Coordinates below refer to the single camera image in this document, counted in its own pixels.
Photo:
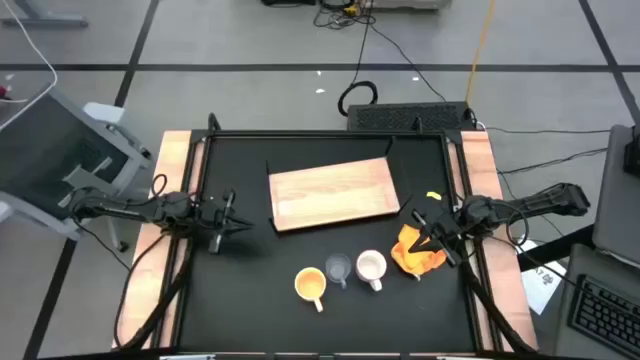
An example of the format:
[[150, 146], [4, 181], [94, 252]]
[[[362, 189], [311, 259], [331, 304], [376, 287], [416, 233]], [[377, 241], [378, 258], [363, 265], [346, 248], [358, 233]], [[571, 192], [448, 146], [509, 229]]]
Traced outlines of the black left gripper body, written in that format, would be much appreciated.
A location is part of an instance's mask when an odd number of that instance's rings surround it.
[[[232, 189], [228, 189], [223, 193], [223, 196], [222, 196], [223, 206], [220, 208], [224, 210], [224, 214], [218, 226], [213, 227], [213, 226], [204, 225], [203, 223], [200, 222], [200, 218], [199, 218], [198, 223], [212, 233], [212, 238], [210, 239], [209, 245], [208, 245], [208, 251], [212, 254], [218, 254], [220, 252], [220, 247], [221, 247], [222, 239], [224, 237], [224, 233], [227, 230], [228, 225], [230, 224], [230, 221], [228, 220], [228, 216], [232, 215], [234, 212], [234, 210], [232, 209], [232, 205], [235, 201], [235, 198], [236, 198], [236, 193]], [[200, 203], [200, 205], [203, 204], [204, 202], [214, 202], [214, 200], [213, 199], [203, 200]]]

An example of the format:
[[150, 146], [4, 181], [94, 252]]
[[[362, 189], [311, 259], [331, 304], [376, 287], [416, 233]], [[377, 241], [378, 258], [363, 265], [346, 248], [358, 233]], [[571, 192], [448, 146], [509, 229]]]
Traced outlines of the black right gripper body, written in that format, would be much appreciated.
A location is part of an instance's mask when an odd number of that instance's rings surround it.
[[411, 216], [419, 225], [419, 237], [410, 246], [411, 253], [443, 251], [450, 267], [462, 262], [457, 250], [465, 232], [462, 209], [452, 213], [443, 212], [433, 222], [428, 222], [426, 216], [417, 209], [412, 210]]

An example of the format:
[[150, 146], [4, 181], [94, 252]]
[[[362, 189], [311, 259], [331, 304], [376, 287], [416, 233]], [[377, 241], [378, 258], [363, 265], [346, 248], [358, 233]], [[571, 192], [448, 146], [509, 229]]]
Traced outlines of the grey white patterned mug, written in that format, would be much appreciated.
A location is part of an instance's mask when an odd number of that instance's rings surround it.
[[377, 250], [365, 250], [356, 260], [356, 274], [358, 278], [375, 291], [382, 290], [381, 279], [387, 270], [385, 257]]

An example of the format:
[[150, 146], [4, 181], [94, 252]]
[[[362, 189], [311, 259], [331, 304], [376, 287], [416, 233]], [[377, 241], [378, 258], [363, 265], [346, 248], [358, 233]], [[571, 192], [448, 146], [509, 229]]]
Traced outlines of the clear glass cup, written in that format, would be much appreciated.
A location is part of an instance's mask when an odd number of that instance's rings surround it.
[[351, 273], [352, 265], [350, 259], [345, 254], [332, 254], [325, 263], [327, 278], [339, 284], [343, 290], [347, 288], [347, 278]]

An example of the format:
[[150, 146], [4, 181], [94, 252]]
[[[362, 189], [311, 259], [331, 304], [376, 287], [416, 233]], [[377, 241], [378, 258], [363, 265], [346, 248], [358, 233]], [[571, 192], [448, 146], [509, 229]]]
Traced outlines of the pale yellow mug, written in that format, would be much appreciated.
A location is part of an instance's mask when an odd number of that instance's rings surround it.
[[300, 270], [294, 279], [294, 289], [304, 301], [313, 303], [318, 313], [324, 310], [321, 298], [326, 290], [326, 277], [318, 268]]

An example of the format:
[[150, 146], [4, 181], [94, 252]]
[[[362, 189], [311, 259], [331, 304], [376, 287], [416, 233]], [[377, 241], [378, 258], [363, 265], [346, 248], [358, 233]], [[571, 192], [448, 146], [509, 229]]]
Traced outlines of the orange cloth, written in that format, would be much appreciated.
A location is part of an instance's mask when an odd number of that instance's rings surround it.
[[398, 241], [391, 249], [391, 257], [405, 273], [420, 279], [425, 273], [444, 264], [447, 256], [443, 250], [409, 253], [408, 249], [418, 238], [418, 233], [418, 229], [405, 224], [398, 234]]

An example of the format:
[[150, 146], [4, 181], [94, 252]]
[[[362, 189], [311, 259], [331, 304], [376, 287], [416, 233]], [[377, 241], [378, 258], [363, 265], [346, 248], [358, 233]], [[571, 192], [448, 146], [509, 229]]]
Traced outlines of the white paper sheet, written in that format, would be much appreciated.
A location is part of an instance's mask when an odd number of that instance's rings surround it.
[[527, 303], [533, 312], [543, 313], [565, 274], [566, 268], [557, 261], [521, 273]]

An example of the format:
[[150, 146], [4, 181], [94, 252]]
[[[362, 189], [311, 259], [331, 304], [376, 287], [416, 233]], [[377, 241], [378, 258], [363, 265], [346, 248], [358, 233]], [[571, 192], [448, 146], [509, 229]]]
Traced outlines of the black computer box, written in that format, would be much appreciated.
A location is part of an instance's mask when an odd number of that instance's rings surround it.
[[475, 121], [466, 102], [351, 105], [349, 130], [472, 130]]

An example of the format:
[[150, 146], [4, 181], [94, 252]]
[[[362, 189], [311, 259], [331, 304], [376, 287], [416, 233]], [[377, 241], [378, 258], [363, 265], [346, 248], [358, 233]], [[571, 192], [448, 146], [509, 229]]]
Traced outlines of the grey desk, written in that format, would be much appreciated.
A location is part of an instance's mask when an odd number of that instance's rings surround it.
[[613, 126], [593, 224], [593, 246], [576, 244], [571, 249], [566, 273], [570, 282], [562, 294], [553, 351], [556, 356], [632, 360], [568, 326], [570, 302], [580, 274], [640, 298], [640, 175], [624, 170], [631, 154], [640, 156], [640, 130]]

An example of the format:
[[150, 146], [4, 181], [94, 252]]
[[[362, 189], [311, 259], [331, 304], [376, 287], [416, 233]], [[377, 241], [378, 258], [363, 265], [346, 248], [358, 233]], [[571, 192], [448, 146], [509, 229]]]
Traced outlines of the black keyboard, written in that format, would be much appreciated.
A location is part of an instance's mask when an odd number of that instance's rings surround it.
[[580, 274], [568, 326], [632, 360], [640, 360], [640, 298]]

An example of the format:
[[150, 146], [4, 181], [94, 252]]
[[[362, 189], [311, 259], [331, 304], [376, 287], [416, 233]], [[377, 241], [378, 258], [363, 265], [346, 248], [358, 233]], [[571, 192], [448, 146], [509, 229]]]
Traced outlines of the grey monitor cart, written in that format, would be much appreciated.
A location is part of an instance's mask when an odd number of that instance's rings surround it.
[[9, 211], [78, 240], [72, 199], [83, 188], [120, 195], [152, 154], [119, 125], [124, 110], [79, 108], [53, 88], [0, 110], [0, 221]]

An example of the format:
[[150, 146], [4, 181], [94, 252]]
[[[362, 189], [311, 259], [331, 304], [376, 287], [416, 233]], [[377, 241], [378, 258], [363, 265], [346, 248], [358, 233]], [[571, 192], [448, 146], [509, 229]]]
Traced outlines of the grey table foot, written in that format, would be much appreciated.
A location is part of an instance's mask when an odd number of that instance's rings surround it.
[[17, 15], [11, 15], [8, 18], [0, 18], [0, 23], [3, 26], [18, 27], [19, 25], [23, 25], [25, 28], [86, 28], [89, 26], [88, 20], [83, 16], [47, 12], [41, 6], [36, 4], [36, 0], [13, 1], [24, 13], [24, 17], [20, 18]]

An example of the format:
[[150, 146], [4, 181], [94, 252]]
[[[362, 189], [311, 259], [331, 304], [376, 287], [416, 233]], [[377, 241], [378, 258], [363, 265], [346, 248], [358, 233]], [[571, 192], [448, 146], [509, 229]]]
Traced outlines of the wooden shelf with black frame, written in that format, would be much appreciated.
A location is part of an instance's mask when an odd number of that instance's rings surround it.
[[268, 176], [271, 222], [288, 232], [371, 217], [397, 215], [407, 202], [393, 180], [387, 141], [384, 155]]

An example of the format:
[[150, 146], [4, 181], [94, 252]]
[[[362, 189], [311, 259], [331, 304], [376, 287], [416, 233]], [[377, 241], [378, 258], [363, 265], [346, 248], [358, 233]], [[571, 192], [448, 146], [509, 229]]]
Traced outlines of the black aluminium rig frame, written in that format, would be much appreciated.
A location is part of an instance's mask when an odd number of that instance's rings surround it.
[[[187, 157], [182, 189], [215, 202], [234, 190], [236, 213], [253, 228], [225, 240], [216, 255], [207, 238], [196, 241], [171, 339], [179, 350], [407, 356], [507, 347], [496, 324], [481, 317], [458, 269], [442, 267], [416, 281], [391, 267], [378, 292], [356, 278], [346, 288], [332, 283], [322, 312], [294, 291], [295, 274], [307, 266], [323, 267], [331, 254], [388, 253], [413, 209], [428, 219], [439, 216], [440, 207], [426, 194], [437, 191], [446, 202], [454, 197], [455, 159], [443, 135], [197, 130], [190, 141], [203, 147], [204, 156]], [[378, 157], [390, 161], [399, 213], [290, 232], [275, 229], [270, 175]]]

